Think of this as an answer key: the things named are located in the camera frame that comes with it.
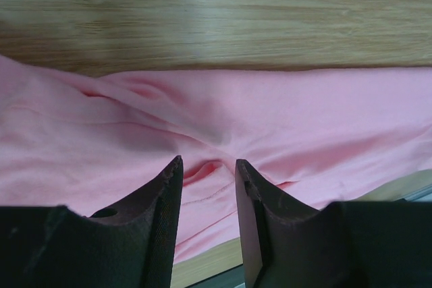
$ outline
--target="garment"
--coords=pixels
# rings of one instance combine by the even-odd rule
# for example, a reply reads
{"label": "garment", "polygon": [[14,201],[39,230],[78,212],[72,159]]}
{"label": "garment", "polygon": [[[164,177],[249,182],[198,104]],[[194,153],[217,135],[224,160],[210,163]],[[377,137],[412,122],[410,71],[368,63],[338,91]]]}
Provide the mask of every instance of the garment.
{"label": "garment", "polygon": [[0,204],[90,215],[180,154],[181,262],[239,236],[238,158],[314,208],[431,168],[431,85],[428,68],[96,79],[0,57]]}

